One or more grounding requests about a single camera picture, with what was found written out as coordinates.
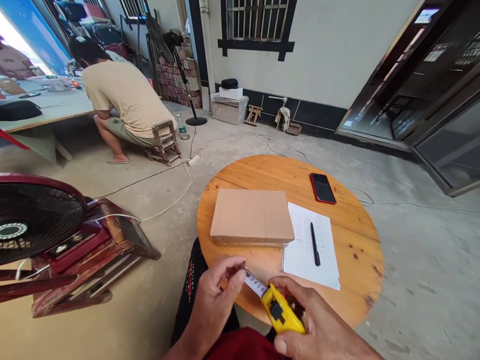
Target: water bottle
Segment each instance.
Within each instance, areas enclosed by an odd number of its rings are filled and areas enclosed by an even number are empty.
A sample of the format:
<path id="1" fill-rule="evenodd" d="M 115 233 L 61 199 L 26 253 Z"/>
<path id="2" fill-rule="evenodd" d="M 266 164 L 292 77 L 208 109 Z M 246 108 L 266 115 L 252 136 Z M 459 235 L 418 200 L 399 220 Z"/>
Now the water bottle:
<path id="1" fill-rule="evenodd" d="M 178 124 L 178 131 L 180 132 L 180 137 L 183 140 L 188 139 L 189 135 L 187 134 L 187 129 L 185 128 L 184 123 L 182 122 L 182 114 L 178 114 L 176 116 L 176 122 Z"/>

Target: yellow tape measure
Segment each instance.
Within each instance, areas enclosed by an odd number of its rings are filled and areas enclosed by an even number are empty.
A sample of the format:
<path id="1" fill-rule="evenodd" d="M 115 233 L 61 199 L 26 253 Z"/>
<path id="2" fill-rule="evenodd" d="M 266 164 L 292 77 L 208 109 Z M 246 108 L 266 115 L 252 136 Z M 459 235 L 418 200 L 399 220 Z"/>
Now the yellow tape measure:
<path id="1" fill-rule="evenodd" d="M 289 302 L 270 284 L 264 286 L 248 269 L 246 270 L 246 284 L 260 297 L 261 303 L 270 318 L 271 325 L 277 334 L 285 331 L 294 331 L 305 334 L 302 321 L 295 315 Z"/>

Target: red phone case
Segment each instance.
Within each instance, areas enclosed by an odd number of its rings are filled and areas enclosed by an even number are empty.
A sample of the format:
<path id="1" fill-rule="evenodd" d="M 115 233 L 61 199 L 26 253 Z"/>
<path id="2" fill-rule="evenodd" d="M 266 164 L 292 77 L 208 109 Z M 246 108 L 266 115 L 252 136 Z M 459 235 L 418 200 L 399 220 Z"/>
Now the red phone case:
<path id="1" fill-rule="evenodd" d="M 314 173 L 311 172 L 310 173 L 310 181 L 311 181 L 311 187 L 313 188 L 313 193 L 315 194 L 315 200 L 317 200 L 319 203 L 326 203 L 326 204 L 332 204 L 332 205 L 335 205 L 337 203 L 337 201 L 335 200 L 335 202 L 330 202 L 330 201 L 325 201 L 325 200 L 321 200 L 319 198 L 319 195 L 317 194 L 317 188 L 315 187 L 315 181 L 314 181 Z"/>

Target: pen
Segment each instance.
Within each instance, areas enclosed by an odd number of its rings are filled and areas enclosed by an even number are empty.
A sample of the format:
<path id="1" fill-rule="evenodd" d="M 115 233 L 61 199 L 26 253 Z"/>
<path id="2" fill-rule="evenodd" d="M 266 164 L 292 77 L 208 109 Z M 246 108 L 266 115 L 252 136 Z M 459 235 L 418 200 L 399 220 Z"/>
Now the pen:
<path id="1" fill-rule="evenodd" d="M 315 230 L 314 230 L 314 223 L 310 223 L 310 233 L 311 233 L 311 243 L 313 245 L 313 256 L 315 256 L 315 265 L 320 266 L 320 254 L 317 249 L 317 241 L 315 239 Z"/>

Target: brown cardboard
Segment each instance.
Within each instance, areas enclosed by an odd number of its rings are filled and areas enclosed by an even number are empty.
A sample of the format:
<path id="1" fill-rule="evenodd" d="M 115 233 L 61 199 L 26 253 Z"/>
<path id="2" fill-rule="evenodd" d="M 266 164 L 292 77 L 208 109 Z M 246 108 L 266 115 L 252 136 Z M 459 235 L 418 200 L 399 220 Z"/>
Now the brown cardboard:
<path id="1" fill-rule="evenodd" d="M 210 236 L 217 245 L 285 247 L 295 239 L 283 191 L 219 189 Z"/>
<path id="2" fill-rule="evenodd" d="M 26 93 L 26 91 L 23 90 L 15 80 L 12 80 L 11 78 L 6 76 L 0 77 L 0 89 L 11 95 Z"/>

